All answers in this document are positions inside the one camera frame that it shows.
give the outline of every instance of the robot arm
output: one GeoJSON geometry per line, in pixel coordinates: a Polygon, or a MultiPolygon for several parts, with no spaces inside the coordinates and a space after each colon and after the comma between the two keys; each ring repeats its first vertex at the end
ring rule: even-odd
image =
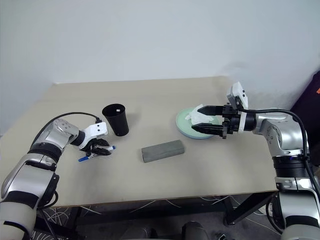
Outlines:
{"type": "Polygon", "coordinates": [[[78,146],[87,157],[92,154],[109,155],[108,150],[97,147],[109,146],[107,141],[97,139],[107,134],[105,122],[90,125],[84,130],[63,119],[49,124],[2,185],[0,239],[30,239],[37,209],[45,207],[56,191],[59,176],[55,171],[66,146],[78,146]]]}
{"type": "Polygon", "coordinates": [[[198,112],[221,115],[222,125],[200,123],[198,132],[219,135],[252,131],[263,135],[269,147],[279,192],[272,199],[274,227],[284,229],[282,239],[320,239],[320,202],[318,180],[314,178],[306,134],[301,125],[283,109],[248,110],[248,97],[240,83],[227,92],[229,103],[204,106],[198,112]]]}

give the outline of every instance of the tabletop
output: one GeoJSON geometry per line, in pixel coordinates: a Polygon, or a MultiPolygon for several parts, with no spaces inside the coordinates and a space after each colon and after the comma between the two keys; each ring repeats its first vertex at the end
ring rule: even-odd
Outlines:
{"type": "MultiPolygon", "coordinates": [[[[191,139],[177,129],[177,113],[199,104],[224,105],[231,85],[220,76],[54,84],[0,139],[0,182],[53,117],[79,111],[107,121],[102,109],[119,103],[126,107],[129,133],[115,136],[107,122],[105,139],[116,150],[83,162],[78,159],[84,152],[67,146],[57,164],[55,206],[274,191],[275,171],[263,136],[191,139]],[[183,142],[184,154],[143,162],[141,148],[174,140],[183,142]]],[[[80,129],[95,123],[85,115],[64,119],[80,129]]]]}

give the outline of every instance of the blue pen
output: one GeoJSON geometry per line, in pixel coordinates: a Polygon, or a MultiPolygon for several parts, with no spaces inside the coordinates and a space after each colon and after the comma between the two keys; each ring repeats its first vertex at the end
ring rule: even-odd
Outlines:
{"type": "MultiPolygon", "coordinates": [[[[110,146],[110,147],[108,147],[106,149],[109,150],[109,151],[113,151],[113,150],[116,149],[116,146],[110,146]]],[[[90,156],[84,156],[84,157],[78,159],[78,162],[82,162],[82,161],[85,161],[85,160],[88,160],[88,159],[92,159],[95,156],[97,156],[97,154],[91,154],[90,156]]]]}

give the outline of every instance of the light blue plate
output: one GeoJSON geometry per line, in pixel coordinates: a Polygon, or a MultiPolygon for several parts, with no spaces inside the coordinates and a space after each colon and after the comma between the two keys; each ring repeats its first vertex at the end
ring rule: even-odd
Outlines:
{"type": "MultiPolygon", "coordinates": [[[[193,130],[191,128],[192,123],[191,123],[191,119],[186,120],[186,116],[193,110],[195,109],[194,107],[191,108],[186,108],[184,110],[182,110],[181,112],[178,113],[178,115],[175,118],[175,124],[178,127],[179,131],[192,139],[208,139],[211,138],[213,135],[210,134],[205,134],[205,133],[201,133],[198,132],[196,130],[193,130]]],[[[211,124],[215,124],[215,125],[220,125],[220,122],[218,120],[218,118],[216,116],[212,116],[213,120],[210,121],[211,124]]]]}

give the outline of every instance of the paper towel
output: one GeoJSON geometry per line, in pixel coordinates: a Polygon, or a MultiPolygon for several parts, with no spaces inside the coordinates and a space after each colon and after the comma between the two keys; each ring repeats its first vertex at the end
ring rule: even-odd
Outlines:
{"type": "Polygon", "coordinates": [[[207,124],[210,121],[213,121],[214,118],[212,116],[207,116],[198,112],[198,109],[202,108],[203,106],[204,106],[203,104],[196,106],[191,112],[189,112],[189,114],[184,119],[185,120],[191,119],[192,125],[201,124],[201,123],[207,124]]]}

